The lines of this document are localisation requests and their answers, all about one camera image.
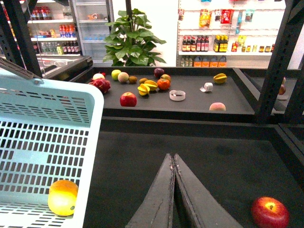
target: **snack package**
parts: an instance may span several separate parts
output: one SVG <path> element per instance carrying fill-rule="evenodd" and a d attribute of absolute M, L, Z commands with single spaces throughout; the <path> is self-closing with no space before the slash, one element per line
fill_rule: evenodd
<path fill-rule="evenodd" d="M 232 9 L 223 9 L 222 10 L 222 18 L 220 23 L 221 24 L 231 24 L 232 17 L 233 17 L 234 10 Z"/>
<path fill-rule="evenodd" d="M 246 10 L 245 22 L 252 22 L 252 17 L 253 17 L 254 12 L 255 12 L 254 9 Z"/>
<path fill-rule="evenodd" d="M 222 18 L 222 10 L 216 9 L 214 10 L 215 21 L 221 21 Z"/>
<path fill-rule="evenodd" d="M 184 13 L 185 13 L 184 9 L 179 9 L 179 20 L 180 21 L 184 20 Z"/>
<path fill-rule="evenodd" d="M 246 36 L 239 35 L 237 41 L 239 47 L 245 46 Z"/>
<path fill-rule="evenodd" d="M 211 20 L 211 11 L 208 9 L 201 9 L 199 15 L 199 27 L 200 28 L 209 28 Z"/>

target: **refrigerator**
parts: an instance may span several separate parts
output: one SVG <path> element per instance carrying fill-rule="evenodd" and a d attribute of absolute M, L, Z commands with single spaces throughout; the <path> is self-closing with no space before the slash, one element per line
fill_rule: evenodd
<path fill-rule="evenodd" d="M 112 0 L 70 0 L 77 24 L 79 45 L 84 56 L 91 56 L 93 66 L 109 67 L 112 61 L 103 62 L 106 55 L 105 37 L 110 34 L 107 22 L 114 20 Z"/>

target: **peach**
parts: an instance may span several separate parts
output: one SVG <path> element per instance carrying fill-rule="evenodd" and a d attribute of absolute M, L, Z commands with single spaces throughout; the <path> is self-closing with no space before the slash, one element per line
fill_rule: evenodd
<path fill-rule="evenodd" d="M 226 106 L 223 103 L 216 102 L 210 105 L 210 111 L 226 111 Z"/>

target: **light blue basket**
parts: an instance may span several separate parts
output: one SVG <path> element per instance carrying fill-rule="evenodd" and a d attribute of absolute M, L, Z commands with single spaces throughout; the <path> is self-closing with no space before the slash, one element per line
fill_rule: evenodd
<path fill-rule="evenodd" d="M 82 227 L 104 106 L 91 85 L 0 70 L 0 227 Z M 74 215 L 48 208 L 49 186 L 79 186 Z"/>

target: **green apple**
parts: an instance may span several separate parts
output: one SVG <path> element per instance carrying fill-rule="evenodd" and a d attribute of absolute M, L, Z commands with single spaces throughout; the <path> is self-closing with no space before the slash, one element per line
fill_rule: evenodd
<path fill-rule="evenodd" d="M 114 81 L 118 81 L 118 75 L 119 75 L 120 73 L 121 73 L 120 70 L 114 70 L 114 71 L 112 71 L 112 73 L 111 73 L 112 79 L 113 79 Z"/>

